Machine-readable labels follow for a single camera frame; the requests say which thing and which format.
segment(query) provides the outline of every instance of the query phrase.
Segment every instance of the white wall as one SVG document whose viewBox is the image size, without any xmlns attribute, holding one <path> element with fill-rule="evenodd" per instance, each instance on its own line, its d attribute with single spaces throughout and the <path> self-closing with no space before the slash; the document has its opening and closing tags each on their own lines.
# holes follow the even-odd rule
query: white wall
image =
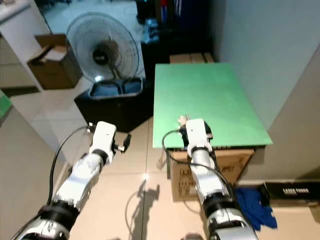
<svg viewBox="0 0 320 240">
<path fill-rule="evenodd" d="M 320 179 L 320 46 L 256 151 L 244 179 Z"/>
<path fill-rule="evenodd" d="M 39 8 L 37 7 L 35 0 L 28 0 L 28 1 L 30 3 L 31 8 L 32 8 L 33 14 L 35 15 L 35 17 L 38 20 L 38 24 L 41 26 L 41 28 L 44 32 L 43 34 L 49 34 L 50 30 L 47 26 L 46 20 L 42 16 L 41 12 L 39 11 Z"/>
<path fill-rule="evenodd" d="M 269 129 L 320 42 L 320 1 L 215 0 L 213 34 Z"/>
<path fill-rule="evenodd" d="M 1 240 L 11 239 L 46 203 L 54 154 L 13 107 L 0 127 Z M 58 160 L 55 179 L 62 168 L 63 163 Z"/>
</svg>

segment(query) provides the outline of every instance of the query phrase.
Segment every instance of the green board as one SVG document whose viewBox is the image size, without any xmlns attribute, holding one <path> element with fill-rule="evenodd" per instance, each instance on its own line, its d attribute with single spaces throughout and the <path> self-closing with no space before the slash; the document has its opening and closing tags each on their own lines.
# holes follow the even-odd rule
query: green board
<svg viewBox="0 0 320 240">
<path fill-rule="evenodd" d="M 11 105 L 10 99 L 0 90 L 0 120 L 10 109 Z"/>
<path fill-rule="evenodd" d="M 211 128 L 214 147 L 254 147 L 272 144 L 228 63 L 157 64 L 155 67 L 153 147 L 179 126 L 178 118 L 202 118 Z M 181 148 L 181 136 L 165 140 Z"/>
</svg>

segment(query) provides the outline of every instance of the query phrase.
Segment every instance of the silver metal part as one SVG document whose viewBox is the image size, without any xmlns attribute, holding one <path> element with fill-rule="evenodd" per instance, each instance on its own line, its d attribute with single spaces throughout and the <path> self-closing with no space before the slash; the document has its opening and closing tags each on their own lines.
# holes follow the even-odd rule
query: silver metal part
<svg viewBox="0 0 320 240">
<path fill-rule="evenodd" d="M 221 240 L 258 240 L 251 227 L 231 227 L 215 231 Z"/>
<path fill-rule="evenodd" d="M 37 234 L 43 238 L 48 239 L 61 239 L 62 236 L 65 239 L 69 238 L 69 231 L 62 226 L 61 224 L 45 219 L 36 219 L 33 221 L 20 236 L 18 236 L 17 240 L 21 240 L 24 236 L 28 234 Z"/>
<path fill-rule="evenodd" d="M 74 164 L 71 175 L 59 188 L 53 201 L 67 202 L 80 212 L 89 198 L 92 187 L 99 179 L 102 167 L 103 160 L 98 154 L 85 155 Z"/>
<path fill-rule="evenodd" d="M 213 159 L 209 156 L 209 152 L 205 149 L 195 150 L 192 154 L 192 163 L 201 164 L 215 169 Z M 191 166 L 193 179 L 195 180 L 196 191 L 199 196 L 200 203 L 203 204 L 205 199 L 214 193 L 222 193 L 228 196 L 228 189 L 221 178 L 213 171 L 203 166 Z"/>
<path fill-rule="evenodd" d="M 217 224 L 228 223 L 232 221 L 239 221 L 243 227 L 250 227 L 242 213 L 238 209 L 223 208 L 213 212 L 207 220 L 207 226 L 215 221 Z"/>
</svg>

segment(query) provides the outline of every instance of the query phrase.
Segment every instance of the black box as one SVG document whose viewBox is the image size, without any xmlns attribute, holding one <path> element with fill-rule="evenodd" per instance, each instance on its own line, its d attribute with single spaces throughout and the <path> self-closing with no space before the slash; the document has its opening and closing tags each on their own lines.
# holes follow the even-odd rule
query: black box
<svg viewBox="0 0 320 240">
<path fill-rule="evenodd" d="M 259 188 L 261 204 L 314 206 L 320 202 L 320 182 L 265 182 Z"/>
<path fill-rule="evenodd" d="M 105 121 L 116 125 L 117 131 L 129 133 L 153 116 L 155 89 L 153 82 L 143 79 L 143 89 L 138 93 L 115 94 L 114 91 L 108 90 L 108 83 L 114 88 L 116 84 L 120 85 L 120 82 L 121 80 L 96 82 L 91 89 L 74 99 L 87 124 Z"/>
</svg>

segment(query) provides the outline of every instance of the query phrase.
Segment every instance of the floor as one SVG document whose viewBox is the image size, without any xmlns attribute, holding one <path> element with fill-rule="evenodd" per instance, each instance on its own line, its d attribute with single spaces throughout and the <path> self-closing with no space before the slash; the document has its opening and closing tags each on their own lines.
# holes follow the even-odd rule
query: floor
<svg viewBox="0 0 320 240">
<path fill-rule="evenodd" d="M 139 51 L 139 67 L 137 73 L 144 76 L 142 60 L 141 35 L 143 26 L 137 21 L 137 6 L 134 0 L 73 0 L 70 5 L 57 3 L 43 12 L 53 33 L 67 33 L 71 22 L 86 13 L 103 13 L 120 21 L 131 33 Z"/>
<path fill-rule="evenodd" d="M 90 86 L 82 78 L 74 89 L 46 90 L 11 98 L 13 105 L 45 141 L 55 149 L 65 135 L 85 124 L 73 102 Z M 117 154 L 106 166 L 90 199 L 78 217 L 71 240 L 179 240 L 193 232 L 205 236 L 197 201 L 172 201 L 171 183 L 156 163 L 160 149 L 152 148 L 153 119 L 132 132 L 125 154 Z M 124 133 L 116 134 L 122 142 Z M 63 153 L 69 163 L 88 151 L 91 136 L 79 133 L 66 144 Z M 307 207 L 274 208 L 278 229 L 263 227 L 260 240 L 318 239 L 320 224 Z"/>
</svg>

